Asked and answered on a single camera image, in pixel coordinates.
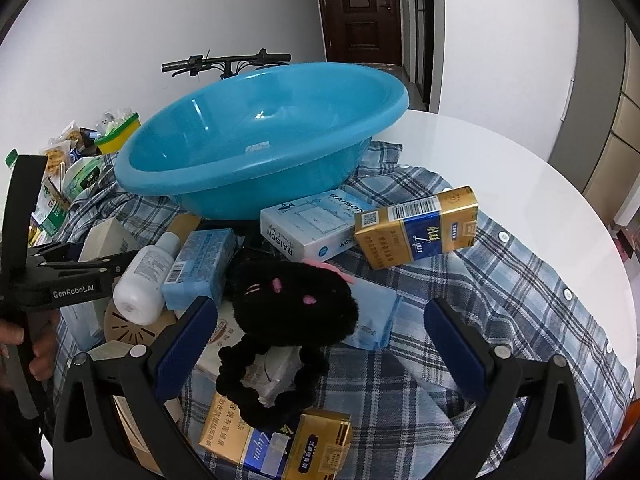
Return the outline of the person left hand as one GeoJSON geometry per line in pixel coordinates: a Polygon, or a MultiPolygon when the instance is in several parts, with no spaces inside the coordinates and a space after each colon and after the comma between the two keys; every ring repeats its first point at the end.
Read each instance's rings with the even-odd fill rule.
{"type": "MultiPolygon", "coordinates": [[[[54,359],[56,348],[58,348],[58,335],[56,329],[60,322],[60,311],[51,310],[46,312],[47,321],[43,328],[35,336],[32,343],[34,358],[29,363],[29,370],[37,380],[44,382],[52,377],[54,371],[54,359]]],[[[9,380],[6,363],[9,357],[9,346],[21,344],[24,341],[24,330],[7,320],[0,321],[0,341],[1,341],[1,389],[10,391],[12,389],[9,380]]]]}

